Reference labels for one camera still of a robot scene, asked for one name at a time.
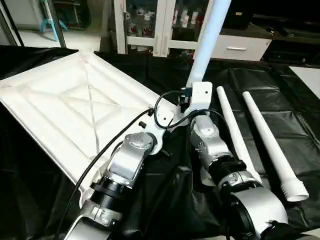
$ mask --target white pole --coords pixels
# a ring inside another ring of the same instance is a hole
[[[255,170],[255,167],[251,161],[245,141],[241,135],[240,129],[238,127],[234,113],[232,112],[225,90],[222,86],[218,86],[216,88],[216,91],[218,93],[218,98],[222,108],[223,116],[228,125],[236,154],[238,155],[239,159],[244,161],[246,165],[246,170],[249,173],[251,173],[255,179],[257,179],[260,183],[262,183],[260,175]]]
[[[289,202],[297,202],[307,199],[309,193],[307,192],[304,183],[295,175],[250,93],[245,91],[242,95],[279,176],[281,189],[286,200]]]
[[[203,26],[205,31],[198,45],[194,63],[186,83],[187,87],[191,87],[194,82],[202,82],[230,3],[231,0],[214,0],[208,22],[206,26]]]

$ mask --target white wall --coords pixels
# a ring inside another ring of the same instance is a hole
[[[39,0],[5,0],[17,28],[39,29],[43,20]]]

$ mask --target blue stool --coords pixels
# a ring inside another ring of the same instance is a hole
[[[56,42],[58,42],[59,39],[58,39],[58,35],[57,35],[57,31],[56,31],[56,28],[55,28],[54,21],[53,21],[52,16],[51,16],[50,8],[49,8],[49,5],[48,5],[48,0],[41,0],[41,2],[43,3],[43,5],[45,7],[46,18],[43,19],[43,21],[41,23],[40,32],[43,33],[45,31],[45,27],[47,26],[47,24],[49,24],[51,26],[51,28],[52,28],[54,39],[55,39]],[[68,31],[67,26],[61,20],[59,20],[59,24],[64,30]]]

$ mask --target black tablecloth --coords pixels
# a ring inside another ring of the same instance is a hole
[[[74,52],[0,46],[0,79]],[[192,61],[183,59],[97,55],[158,94],[184,87],[192,67]],[[287,65],[214,60],[203,80],[212,82],[214,90],[224,87],[253,164],[264,184],[282,200],[289,223],[300,231],[319,228],[320,100]],[[278,177],[242,99],[241,93],[247,90],[294,172],[304,182],[310,194],[308,200],[284,200]],[[175,97],[168,100],[177,103]],[[220,111],[216,93],[211,103]],[[224,138],[224,126],[213,120]],[[165,139],[163,148],[171,153],[170,157],[160,153],[147,158],[131,211],[123,219],[121,231],[128,239],[190,239],[224,233],[217,191],[201,185],[200,161],[190,147],[188,134],[186,127],[179,127]],[[2,105],[0,136],[0,239],[51,239],[73,184]],[[63,231],[79,211],[79,195],[76,198]]]

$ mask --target drawer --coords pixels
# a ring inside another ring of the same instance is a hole
[[[271,41],[265,38],[219,35],[211,57],[260,61]]]

